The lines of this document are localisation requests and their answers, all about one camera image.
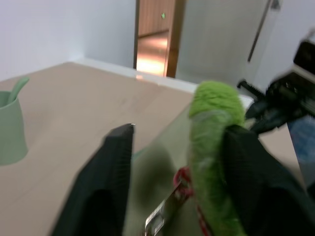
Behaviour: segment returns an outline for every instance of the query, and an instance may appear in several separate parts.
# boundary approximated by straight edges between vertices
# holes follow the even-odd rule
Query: green fuzzy object
[[[245,236],[224,183],[220,153],[224,131],[244,125],[238,92],[219,82],[203,82],[196,90],[189,118],[189,169],[197,204],[215,236]]]

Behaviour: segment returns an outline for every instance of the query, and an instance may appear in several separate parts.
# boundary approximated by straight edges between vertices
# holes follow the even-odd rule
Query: red strap
[[[173,178],[174,186],[177,186],[180,182],[185,186],[179,190],[179,193],[183,196],[183,198],[188,199],[189,197],[193,196],[193,189],[191,186],[191,178],[190,172],[188,167],[183,167],[178,170]],[[197,208],[197,215],[199,219],[200,228],[204,234],[204,236],[211,236],[210,227],[208,226],[205,217],[202,214],[200,207],[196,204]]]

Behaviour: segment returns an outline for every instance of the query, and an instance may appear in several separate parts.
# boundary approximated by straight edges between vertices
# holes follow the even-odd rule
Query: door frame
[[[178,63],[179,48],[184,24],[185,8],[187,0],[175,0],[173,23],[167,43],[165,60],[166,76],[174,78]],[[135,26],[134,26],[134,51],[133,69],[137,69],[138,35],[139,35],[140,0],[136,0]]]

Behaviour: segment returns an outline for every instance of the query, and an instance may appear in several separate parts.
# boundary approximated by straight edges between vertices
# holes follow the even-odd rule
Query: tabletop
[[[29,152],[15,164],[0,166],[2,236],[48,235],[76,174],[112,128],[135,123],[134,151],[141,150],[192,100],[191,92],[174,89],[174,81],[168,88],[82,63],[28,76],[19,100]],[[0,82],[0,90],[11,90],[17,79]],[[287,128],[261,139],[299,172]]]

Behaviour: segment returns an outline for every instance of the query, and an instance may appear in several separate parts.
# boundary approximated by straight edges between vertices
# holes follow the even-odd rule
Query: metal clip
[[[147,218],[143,236],[160,236],[162,234],[163,227],[187,200],[179,193],[178,190],[181,188],[184,188],[184,185],[180,182],[169,197],[164,199]]]

